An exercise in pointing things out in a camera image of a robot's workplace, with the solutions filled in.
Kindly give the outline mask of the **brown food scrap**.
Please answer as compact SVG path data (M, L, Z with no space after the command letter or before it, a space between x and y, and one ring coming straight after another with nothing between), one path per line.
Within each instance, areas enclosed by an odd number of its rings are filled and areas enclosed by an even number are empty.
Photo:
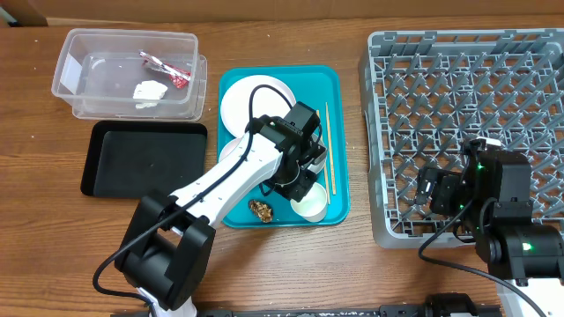
M274 210L267 203L258 200L250 200L248 206L251 212L263 223L270 223L273 220Z

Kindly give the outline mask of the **grey-blue bowl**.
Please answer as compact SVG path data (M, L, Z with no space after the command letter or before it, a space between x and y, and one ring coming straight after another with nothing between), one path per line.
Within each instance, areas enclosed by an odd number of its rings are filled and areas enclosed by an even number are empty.
M327 151L323 150L317 157L315 157L310 162L310 165L308 166L308 170L315 174L320 173L325 167L326 157L327 157Z

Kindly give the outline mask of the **pink bowl with crumbs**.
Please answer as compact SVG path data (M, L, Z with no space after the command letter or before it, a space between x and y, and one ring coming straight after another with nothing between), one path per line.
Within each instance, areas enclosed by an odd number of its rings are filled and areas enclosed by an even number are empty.
M229 141L221 150L220 154L219 154L219 161L223 160L224 158L226 158L240 143L241 139L240 138L235 138L231 141Z

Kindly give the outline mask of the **clear plastic bin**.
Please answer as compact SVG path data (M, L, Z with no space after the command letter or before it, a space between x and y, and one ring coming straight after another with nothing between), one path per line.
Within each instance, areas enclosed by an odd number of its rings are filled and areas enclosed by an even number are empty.
M191 73L182 89L143 65L139 52ZM168 90L156 107L136 109L137 84L155 80ZM193 33L75 28L58 57L51 92L79 119L196 122L203 113L207 61Z

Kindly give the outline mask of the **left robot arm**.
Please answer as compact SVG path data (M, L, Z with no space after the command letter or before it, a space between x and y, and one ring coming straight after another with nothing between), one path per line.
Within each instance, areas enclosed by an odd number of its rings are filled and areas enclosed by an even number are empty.
M246 133L209 172L172 194L141 199L115 267L136 288L151 316L193 316L216 230L255 187L300 202L316 183L326 149L317 135Z

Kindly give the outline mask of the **red silver wrapper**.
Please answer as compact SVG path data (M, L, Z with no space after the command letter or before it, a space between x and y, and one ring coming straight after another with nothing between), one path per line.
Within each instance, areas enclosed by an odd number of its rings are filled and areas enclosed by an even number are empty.
M189 84L191 80L190 72L179 69L169 63L164 63L159 58L149 55L145 51L140 51L139 55L144 60L143 65L146 68L167 74L176 88L182 89Z

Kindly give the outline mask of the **white tissue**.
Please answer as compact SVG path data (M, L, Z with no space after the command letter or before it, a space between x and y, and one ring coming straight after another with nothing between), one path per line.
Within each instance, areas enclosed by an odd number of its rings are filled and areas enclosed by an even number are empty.
M158 100L161 100L168 88L166 85L155 80L143 81L137 84L133 93L134 100L149 100L149 102L138 102L136 109L156 107Z

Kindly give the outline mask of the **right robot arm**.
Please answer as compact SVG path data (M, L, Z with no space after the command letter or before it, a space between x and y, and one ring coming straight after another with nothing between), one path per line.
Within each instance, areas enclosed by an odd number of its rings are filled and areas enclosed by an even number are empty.
M487 137L464 141L461 153L466 160L460 173L437 167L418 172L415 203L450 218L420 249L446 230L464 227L487 270L425 260L495 282L508 316L561 316L563 238L556 228L532 220L528 159Z

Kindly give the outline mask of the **black tray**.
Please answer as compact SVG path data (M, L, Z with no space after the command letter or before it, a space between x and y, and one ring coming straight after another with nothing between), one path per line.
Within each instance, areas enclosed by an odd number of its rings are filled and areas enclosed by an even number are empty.
M80 190L101 198L170 194L204 174L206 141L200 123L97 122Z

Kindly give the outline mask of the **teal plastic tray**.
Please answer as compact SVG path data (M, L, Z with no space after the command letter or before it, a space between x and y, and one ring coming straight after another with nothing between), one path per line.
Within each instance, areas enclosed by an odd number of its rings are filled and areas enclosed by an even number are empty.
M328 176L318 174L320 184L330 184L330 204L327 214L319 225L337 225L348 216L351 207L349 174L345 146L344 111L340 93L340 81L337 73L322 65L309 66L273 66L238 68L226 72L219 81L219 97L237 82L245 79L246 86L252 90L256 86L251 77L259 82L275 87L275 92L262 89L256 93L254 105L261 105L261 98L268 94L274 98L272 104L277 108L277 115L282 117L288 111L288 103L301 101L320 112L323 134L331 135L332 158L327 159ZM249 209L249 201L257 200L273 208L274 219L270 223L262 222ZM232 211L223 223L235 229L258 229L261 227L296 227L311 226L303 217L296 214L291 204L284 197L274 192L263 196L258 188L253 188Z

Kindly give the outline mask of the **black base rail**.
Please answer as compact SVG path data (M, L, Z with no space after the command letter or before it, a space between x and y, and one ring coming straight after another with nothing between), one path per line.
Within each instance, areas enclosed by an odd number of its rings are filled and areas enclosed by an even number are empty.
M428 295L422 304L381 305L376 308L233 311L203 310L197 317L501 317L498 305L475 304L465 293Z

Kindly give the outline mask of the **grey dishwasher rack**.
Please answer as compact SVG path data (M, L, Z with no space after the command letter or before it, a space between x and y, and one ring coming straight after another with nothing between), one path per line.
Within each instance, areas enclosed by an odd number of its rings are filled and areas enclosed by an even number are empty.
M462 143L478 136L526 155L532 219L562 228L561 29L374 32L359 73L380 247L419 247L445 224L414 202L418 171L461 171Z

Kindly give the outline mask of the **white cup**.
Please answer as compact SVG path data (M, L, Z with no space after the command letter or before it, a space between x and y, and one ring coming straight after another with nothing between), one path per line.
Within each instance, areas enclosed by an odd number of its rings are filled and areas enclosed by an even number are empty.
M315 183L299 201L290 201L293 211L308 222L317 223L325 218L328 209L328 196L325 187Z

